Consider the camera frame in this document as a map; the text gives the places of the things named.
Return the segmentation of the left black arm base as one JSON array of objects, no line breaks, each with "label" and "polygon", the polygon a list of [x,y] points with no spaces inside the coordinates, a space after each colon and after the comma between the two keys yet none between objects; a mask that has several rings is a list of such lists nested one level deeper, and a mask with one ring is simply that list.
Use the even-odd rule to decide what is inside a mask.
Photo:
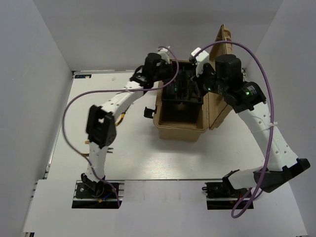
[{"label": "left black arm base", "polygon": [[123,195],[123,181],[94,182],[83,173],[76,181],[72,209],[119,209]]}]

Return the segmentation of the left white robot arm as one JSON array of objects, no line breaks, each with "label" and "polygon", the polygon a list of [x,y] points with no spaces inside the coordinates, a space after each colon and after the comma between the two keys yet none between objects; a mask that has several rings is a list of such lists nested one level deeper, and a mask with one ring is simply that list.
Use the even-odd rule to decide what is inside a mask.
[{"label": "left white robot arm", "polygon": [[135,71],[122,92],[118,92],[101,106],[91,106],[88,113],[86,133],[89,140],[89,167],[81,175],[82,182],[93,197],[104,192],[104,165],[109,146],[117,136],[116,121],[133,102],[144,96],[159,80],[169,80],[172,71],[167,49],[161,48],[157,53],[149,53],[141,72]]}]

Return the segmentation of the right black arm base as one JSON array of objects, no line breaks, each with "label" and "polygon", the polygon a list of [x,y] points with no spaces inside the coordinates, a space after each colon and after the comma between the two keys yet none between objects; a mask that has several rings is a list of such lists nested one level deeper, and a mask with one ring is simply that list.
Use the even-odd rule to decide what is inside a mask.
[{"label": "right black arm base", "polygon": [[206,194],[208,210],[232,210],[235,204],[256,187],[254,169],[234,170],[219,181],[206,182],[202,192]]}]

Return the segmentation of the yellow handled needle-nose pliers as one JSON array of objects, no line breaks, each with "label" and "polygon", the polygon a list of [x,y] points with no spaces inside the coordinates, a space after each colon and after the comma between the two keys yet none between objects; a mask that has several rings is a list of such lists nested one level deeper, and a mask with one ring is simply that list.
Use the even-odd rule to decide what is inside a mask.
[{"label": "yellow handled needle-nose pliers", "polygon": [[[88,140],[85,140],[84,144],[85,144],[85,150],[84,150],[84,152],[83,152],[83,155],[84,155],[85,157],[89,157],[90,152],[91,152],[91,149],[90,149],[90,142],[89,142]],[[107,153],[108,153],[108,154],[112,154],[112,153],[113,153],[113,150],[114,150],[113,147],[108,147]]]}]

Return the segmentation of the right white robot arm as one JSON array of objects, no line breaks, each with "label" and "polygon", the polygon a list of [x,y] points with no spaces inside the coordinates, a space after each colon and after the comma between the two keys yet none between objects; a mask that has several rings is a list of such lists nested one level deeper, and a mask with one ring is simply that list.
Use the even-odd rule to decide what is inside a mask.
[{"label": "right white robot arm", "polygon": [[270,153],[266,168],[234,170],[225,175],[222,189],[227,196],[234,197],[241,189],[255,186],[270,193],[310,168],[309,161],[292,151],[271,121],[272,107],[260,86],[243,80],[241,61],[235,55],[216,57],[214,66],[207,58],[198,58],[196,65],[200,92],[221,95],[247,125],[262,153]]}]

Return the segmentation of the tan plastic toolbox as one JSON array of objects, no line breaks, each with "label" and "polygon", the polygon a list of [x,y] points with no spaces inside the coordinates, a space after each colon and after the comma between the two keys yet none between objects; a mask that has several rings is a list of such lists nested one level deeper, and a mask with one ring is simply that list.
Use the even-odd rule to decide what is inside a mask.
[{"label": "tan plastic toolbox", "polygon": [[[232,40],[231,32],[221,25],[215,41]],[[209,63],[215,69],[215,58],[224,54],[234,54],[232,44],[215,45],[210,51]],[[179,61],[177,79],[189,79],[195,75],[195,67],[189,61]],[[200,101],[192,92],[190,102],[173,104],[165,100],[167,92],[174,89],[173,85],[159,90],[156,96],[153,123],[158,129],[160,139],[196,142],[206,130],[218,128],[226,116],[232,111],[224,98],[214,93],[207,93]]]}]

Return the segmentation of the green black precision screwdriver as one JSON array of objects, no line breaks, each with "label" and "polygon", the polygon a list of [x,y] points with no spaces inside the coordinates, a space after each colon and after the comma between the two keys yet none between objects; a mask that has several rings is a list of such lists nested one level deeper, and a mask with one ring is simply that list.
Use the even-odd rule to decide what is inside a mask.
[{"label": "green black precision screwdriver", "polygon": [[175,98],[177,98],[177,95],[178,95],[178,85],[177,85],[176,82],[174,83],[174,95],[175,95]]}]

